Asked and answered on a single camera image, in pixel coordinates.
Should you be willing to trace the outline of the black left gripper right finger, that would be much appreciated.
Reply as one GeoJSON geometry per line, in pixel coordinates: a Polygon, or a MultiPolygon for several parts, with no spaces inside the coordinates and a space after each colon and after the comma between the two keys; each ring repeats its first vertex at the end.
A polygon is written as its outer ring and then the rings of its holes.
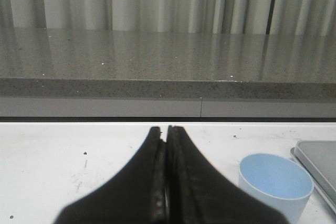
{"type": "Polygon", "coordinates": [[[169,126],[166,151],[170,223],[288,223],[223,176],[183,127],[169,126]]]}

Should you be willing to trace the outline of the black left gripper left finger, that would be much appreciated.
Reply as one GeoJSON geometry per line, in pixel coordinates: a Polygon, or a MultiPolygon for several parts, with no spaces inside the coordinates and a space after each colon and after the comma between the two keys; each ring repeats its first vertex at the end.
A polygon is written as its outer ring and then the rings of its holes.
{"type": "Polygon", "coordinates": [[[109,181],[66,206],[55,223],[165,223],[166,145],[150,128],[128,163],[109,181]]]}

